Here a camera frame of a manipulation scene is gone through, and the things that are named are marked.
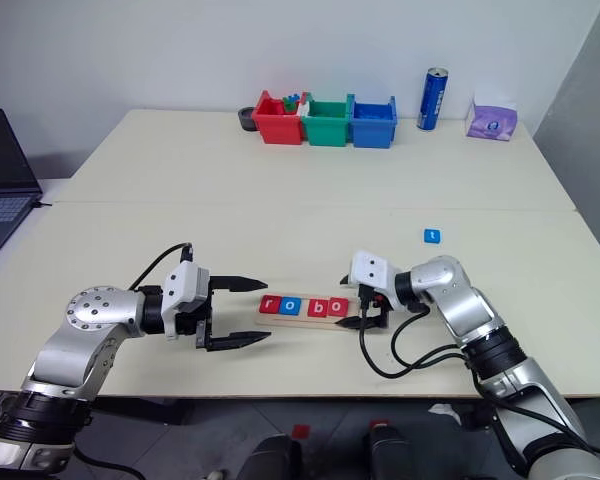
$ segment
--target soda can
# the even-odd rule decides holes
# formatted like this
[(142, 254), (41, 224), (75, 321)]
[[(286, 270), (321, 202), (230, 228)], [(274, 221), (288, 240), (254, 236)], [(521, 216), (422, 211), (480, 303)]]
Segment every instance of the soda can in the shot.
[(418, 128), (421, 130), (436, 128), (438, 112), (440, 111), (448, 77), (449, 72), (444, 68), (435, 67), (427, 70), (422, 105), (420, 105), (420, 114), (418, 115)]

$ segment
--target white table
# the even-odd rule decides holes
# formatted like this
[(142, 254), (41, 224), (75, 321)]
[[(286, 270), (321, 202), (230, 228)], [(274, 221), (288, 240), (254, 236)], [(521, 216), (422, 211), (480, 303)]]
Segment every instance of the white table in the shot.
[(574, 210), (522, 124), (499, 142), (401, 119), (385, 150), (266, 145), (236, 114), (155, 110), (129, 112), (57, 199)]
[[(52, 203), (55, 196), (64, 185), (69, 182), (68, 178), (51, 178), (38, 180), (40, 188), (42, 188), (42, 203)], [(18, 229), (13, 232), (6, 243), (0, 249), (0, 270), (4, 267), (7, 259), (16, 251), (18, 245), (25, 239), (38, 224), (40, 219), (48, 212), (50, 207), (34, 208), (29, 215), (20, 224)]]
[[(440, 245), (422, 242), (427, 226), (442, 230)], [(56, 203), (0, 275), (0, 389), (19, 387), (76, 292), (126, 287), (159, 252), (187, 240), (212, 274), (321, 295), (343, 293), (338, 281), (358, 248), (405, 267), (453, 254), (560, 391), (600, 395), (600, 247), (578, 213), (249, 203)], [(162, 282), (175, 262), (177, 255), (147, 282)], [(390, 381), (365, 365), (353, 332), (256, 327), (252, 314), (263, 293), (215, 295), (214, 333), (270, 329), (270, 338), (220, 353), (194, 350), (191, 337), (128, 340), (102, 393), (474, 395), (455, 360)], [(397, 321), (393, 316), (392, 327)], [(372, 355), (387, 369), (396, 368), (387, 357), (389, 338), (386, 331), (368, 335)], [(408, 329), (399, 349), (415, 357), (449, 341), (436, 315)]]

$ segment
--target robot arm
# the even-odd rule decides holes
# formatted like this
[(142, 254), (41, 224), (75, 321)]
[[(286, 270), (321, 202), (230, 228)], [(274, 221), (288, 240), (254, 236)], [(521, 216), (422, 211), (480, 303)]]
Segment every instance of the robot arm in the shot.
[[(378, 293), (396, 311), (437, 306), (455, 343), (476, 375), (477, 388), (496, 404), (493, 426), (505, 456), (532, 479), (600, 479), (600, 459), (585, 447), (575, 412), (533, 358), (527, 357), (502, 318), (471, 283), (460, 262), (436, 257), (403, 272), (369, 252), (357, 252), (347, 282), (364, 298)], [(557, 422), (562, 430), (513, 410)]]
[(244, 277), (212, 277), (183, 250), (180, 264), (160, 286), (121, 290), (92, 287), (73, 297), (60, 328), (47, 340), (21, 392), (0, 424), (0, 470), (44, 475), (62, 471), (75, 435), (90, 421), (116, 352), (128, 338), (197, 334), (197, 348), (240, 348), (269, 332), (211, 336), (214, 289), (250, 291), (267, 285)]

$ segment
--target wooden board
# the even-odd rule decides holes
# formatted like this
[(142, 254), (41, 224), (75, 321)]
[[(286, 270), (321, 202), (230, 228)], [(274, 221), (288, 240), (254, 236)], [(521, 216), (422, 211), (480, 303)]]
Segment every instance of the wooden board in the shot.
[[(299, 327), (299, 328), (322, 328), (326, 330), (348, 331), (346, 328), (339, 327), (336, 322), (344, 317), (310, 317), (308, 315), (309, 300), (329, 300), (330, 296), (308, 295), (298, 293), (267, 293), (268, 296), (278, 297), (296, 297), (301, 298), (300, 312), (298, 315), (282, 315), (279, 313), (260, 313), (256, 312), (255, 322), (258, 325), (275, 325), (280, 327)], [(347, 317), (358, 315), (360, 310), (360, 300), (356, 297), (338, 297), (346, 298), (349, 301)]]

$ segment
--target tissue box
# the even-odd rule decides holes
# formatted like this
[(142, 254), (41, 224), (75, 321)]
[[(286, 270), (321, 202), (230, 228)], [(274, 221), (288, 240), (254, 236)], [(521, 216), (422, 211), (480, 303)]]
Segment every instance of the tissue box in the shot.
[(518, 123), (515, 104), (476, 95), (465, 121), (468, 137), (509, 140)]

